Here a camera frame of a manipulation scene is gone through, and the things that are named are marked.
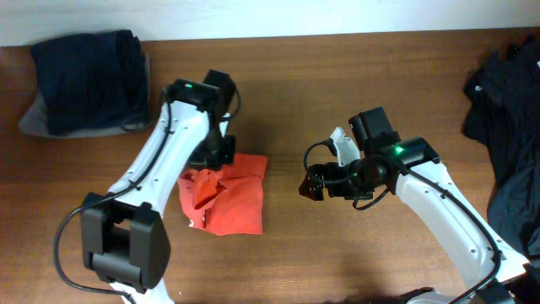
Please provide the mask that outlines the navy blue garment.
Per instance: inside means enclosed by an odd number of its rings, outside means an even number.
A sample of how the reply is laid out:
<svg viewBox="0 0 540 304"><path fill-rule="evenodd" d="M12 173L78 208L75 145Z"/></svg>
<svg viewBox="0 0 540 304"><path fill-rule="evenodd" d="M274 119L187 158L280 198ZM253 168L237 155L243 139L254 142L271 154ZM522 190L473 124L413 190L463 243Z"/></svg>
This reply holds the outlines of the navy blue garment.
<svg viewBox="0 0 540 304"><path fill-rule="evenodd" d="M130 30L42 41L30 55L50 134L105 128L134 132L149 124L145 59Z"/></svg>

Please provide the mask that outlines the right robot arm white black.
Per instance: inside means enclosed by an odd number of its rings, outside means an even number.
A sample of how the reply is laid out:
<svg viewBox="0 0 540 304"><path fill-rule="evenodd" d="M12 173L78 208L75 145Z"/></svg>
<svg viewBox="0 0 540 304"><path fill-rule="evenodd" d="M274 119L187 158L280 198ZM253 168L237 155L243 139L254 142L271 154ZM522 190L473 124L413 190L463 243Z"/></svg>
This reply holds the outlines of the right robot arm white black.
<svg viewBox="0 0 540 304"><path fill-rule="evenodd" d="M322 141L337 161L306 165L300 195L351 200L357 210L379 201L377 187L405 203L429 228L462 277L466 289L444 296L423 287L397 296L399 303L537 303L539 267L506 243L467 201L438 154L423 138L380 136L358 149L350 138Z"/></svg>

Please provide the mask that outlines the orange red printed t-shirt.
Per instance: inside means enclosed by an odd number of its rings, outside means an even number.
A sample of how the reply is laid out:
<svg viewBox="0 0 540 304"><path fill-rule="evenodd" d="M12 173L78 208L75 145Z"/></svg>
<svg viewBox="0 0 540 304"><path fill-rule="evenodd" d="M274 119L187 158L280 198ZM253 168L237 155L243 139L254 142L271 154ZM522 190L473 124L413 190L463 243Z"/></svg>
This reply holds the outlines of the orange red printed t-shirt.
<svg viewBox="0 0 540 304"><path fill-rule="evenodd" d="M237 153L219 171L185 171L177 185L189 226L217 236L261 235L267 163L266 156Z"/></svg>

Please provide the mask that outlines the grey garment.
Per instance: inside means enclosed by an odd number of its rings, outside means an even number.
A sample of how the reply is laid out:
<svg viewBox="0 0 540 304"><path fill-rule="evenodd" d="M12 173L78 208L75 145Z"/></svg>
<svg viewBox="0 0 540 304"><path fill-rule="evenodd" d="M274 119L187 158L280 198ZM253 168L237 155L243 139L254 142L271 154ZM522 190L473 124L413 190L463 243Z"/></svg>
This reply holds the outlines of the grey garment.
<svg viewBox="0 0 540 304"><path fill-rule="evenodd" d="M32 52L39 92L19 130L43 138L92 138L148 123L149 55L115 51Z"/></svg>

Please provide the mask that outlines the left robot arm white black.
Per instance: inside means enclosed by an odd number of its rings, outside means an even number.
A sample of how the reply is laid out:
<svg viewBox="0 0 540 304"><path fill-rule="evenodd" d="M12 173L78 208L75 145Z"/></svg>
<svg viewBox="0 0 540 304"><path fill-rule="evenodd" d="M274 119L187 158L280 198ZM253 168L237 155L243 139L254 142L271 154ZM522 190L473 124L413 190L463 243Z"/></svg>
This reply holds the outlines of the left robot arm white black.
<svg viewBox="0 0 540 304"><path fill-rule="evenodd" d="M123 176L104 196L90 193L80 213L84 267L125 303L170 303L163 280L170 241L163 216L185 169L218 171L234 159L228 112L237 88L211 70L201 82L166 87L159 119Z"/></svg>

